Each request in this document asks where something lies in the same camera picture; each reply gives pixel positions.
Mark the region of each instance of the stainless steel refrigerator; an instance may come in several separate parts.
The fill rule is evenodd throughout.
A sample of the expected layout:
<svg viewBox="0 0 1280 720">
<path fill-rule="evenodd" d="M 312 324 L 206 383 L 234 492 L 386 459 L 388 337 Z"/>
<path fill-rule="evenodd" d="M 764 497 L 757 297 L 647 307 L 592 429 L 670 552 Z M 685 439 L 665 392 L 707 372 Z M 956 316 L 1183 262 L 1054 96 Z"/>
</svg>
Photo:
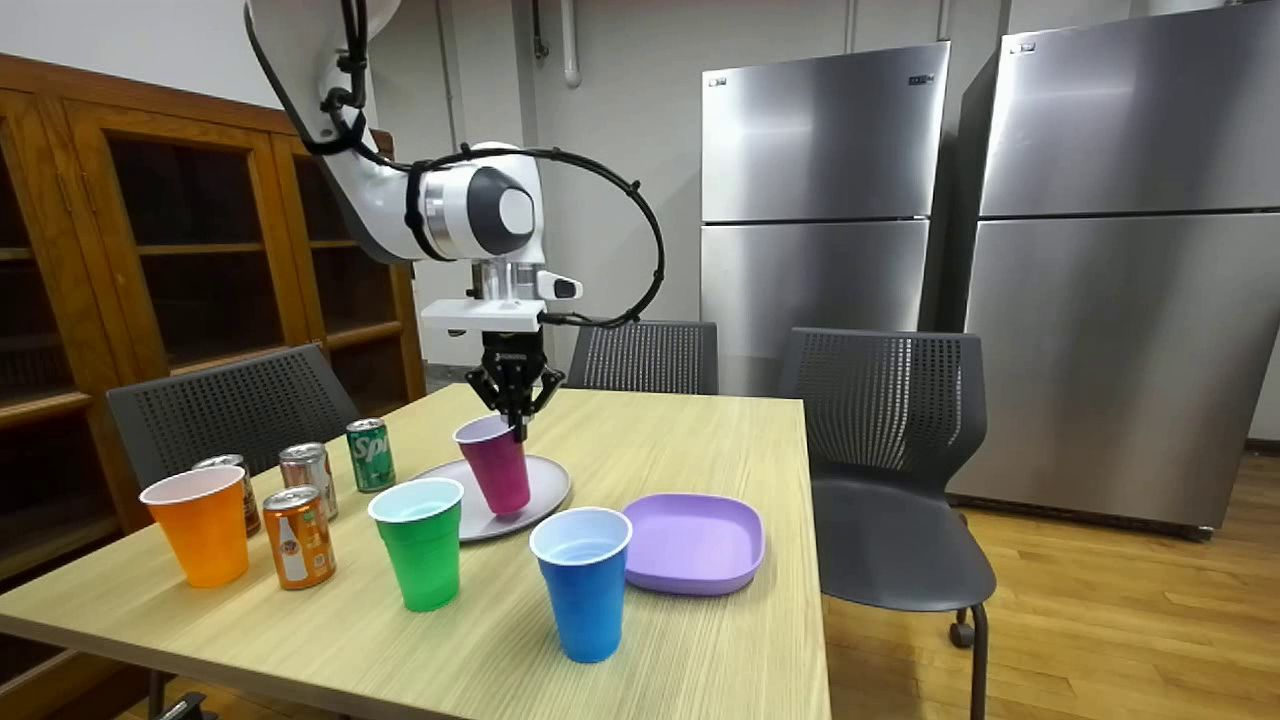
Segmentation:
<svg viewBox="0 0 1280 720">
<path fill-rule="evenodd" d="M 948 44 L 704 72 L 704 316 L 719 392 L 798 324 L 915 328 Z"/>
<path fill-rule="evenodd" d="M 1216 530 L 1280 324 L 1280 3 L 1007 34 L 960 140 L 954 487 Z"/>
</svg>

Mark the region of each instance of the pink plastic cup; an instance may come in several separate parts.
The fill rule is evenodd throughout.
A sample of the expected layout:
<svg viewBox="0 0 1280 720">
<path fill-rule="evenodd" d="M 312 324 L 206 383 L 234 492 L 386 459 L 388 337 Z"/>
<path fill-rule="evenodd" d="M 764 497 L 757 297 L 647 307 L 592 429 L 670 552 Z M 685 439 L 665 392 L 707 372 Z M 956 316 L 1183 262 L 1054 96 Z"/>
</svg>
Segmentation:
<svg viewBox="0 0 1280 720">
<path fill-rule="evenodd" d="M 492 516 L 516 521 L 528 505 L 528 469 L 514 425 L 505 417 L 482 417 L 455 429 L 455 442 L 467 454 Z"/>
</svg>

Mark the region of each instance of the wooden table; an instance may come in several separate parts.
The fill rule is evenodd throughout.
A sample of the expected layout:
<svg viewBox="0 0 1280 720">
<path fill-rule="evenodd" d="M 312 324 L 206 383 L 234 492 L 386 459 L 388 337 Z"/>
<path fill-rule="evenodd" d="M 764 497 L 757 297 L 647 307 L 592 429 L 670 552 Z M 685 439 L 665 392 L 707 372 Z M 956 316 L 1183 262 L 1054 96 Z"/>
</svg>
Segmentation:
<svg viewBox="0 0 1280 720">
<path fill-rule="evenodd" d="M 454 429 L 482 413 L 467 387 L 394 413 L 401 477 L 461 459 Z M 560 392 L 533 418 L 528 452 L 566 465 L 569 505 L 716 492 L 754 505 L 770 530 L 764 569 L 737 596 L 627 590 L 609 663 L 560 657 L 528 530 L 464 546 L 461 601 L 403 613 L 343 439 L 327 452 L 327 585 L 282 590 L 254 536 L 248 576 L 189 588 L 145 526 L 0 596 L 0 632 L 351 715 L 831 715 L 799 403 Z M 273 487 L 282 471 L 258 478 L 262 497 Z"/>
</svg>

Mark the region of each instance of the soda can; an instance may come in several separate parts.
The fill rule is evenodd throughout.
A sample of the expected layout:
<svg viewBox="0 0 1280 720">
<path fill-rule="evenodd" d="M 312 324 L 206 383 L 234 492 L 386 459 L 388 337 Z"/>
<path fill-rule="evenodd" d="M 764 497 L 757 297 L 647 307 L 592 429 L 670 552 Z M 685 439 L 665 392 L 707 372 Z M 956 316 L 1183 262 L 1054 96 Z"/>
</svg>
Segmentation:
<svg viewBox="0 0 1280 720">
<path fill-rule="evenodd" d="M 282 452 L 282 477 L 286 477 L 286 487 L 302 487 L 302 482 L 318 487 L 326 521 L 336 521 L 336 492 L 334 492 L 334 469 L 327 469 L 326 442 L 287 442 Z"/>
<path fill-rule="evenodd" d="M 223 469 L 223 465 L 243 469 L 243 454 L 242 452 L 206 454 L 192 469 Z M 258 497 L 254 497 L 254 478 L 248 478 L 248 469 L 243 469 L 243 536 L 258 536 L 258 530 L 262 530 Z"/>
<path fill-rule="evenodd" d="M 363 497 L 397 482 L 397 454 L 394 454 L 386 418 L 363 417 L 350 425 L 350 448 L 351 448 L 351 477 Z"/>
<path fill-rule="evenodd" d="M 282 588 L 318 588 L 336 570 L 327 521 L 312 482 L 268 497 L 265 524 Z"/>
</svg>

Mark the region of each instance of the floor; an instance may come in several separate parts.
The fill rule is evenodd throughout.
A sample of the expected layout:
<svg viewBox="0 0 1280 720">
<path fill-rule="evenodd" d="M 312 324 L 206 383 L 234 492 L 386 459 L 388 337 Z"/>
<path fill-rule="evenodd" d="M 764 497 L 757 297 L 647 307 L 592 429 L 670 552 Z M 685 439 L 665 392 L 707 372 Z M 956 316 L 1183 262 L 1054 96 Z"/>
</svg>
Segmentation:
<svg viewBox="0 0 1280 720">
<path fill-rule="evenodd" d="M 1063 521 L 970 511 L 1002 590 L 990 715 L 1003 720 L 1255 720 L 1280 711 L 1280 454 L 1248 452 L 1227 524 L 1207 542 Z M 831 711 L 956 720 L 970 653 L 948 615 L 826 602 Z M 334 720 L 178 681 L 219 720 Z"/>
</svg>

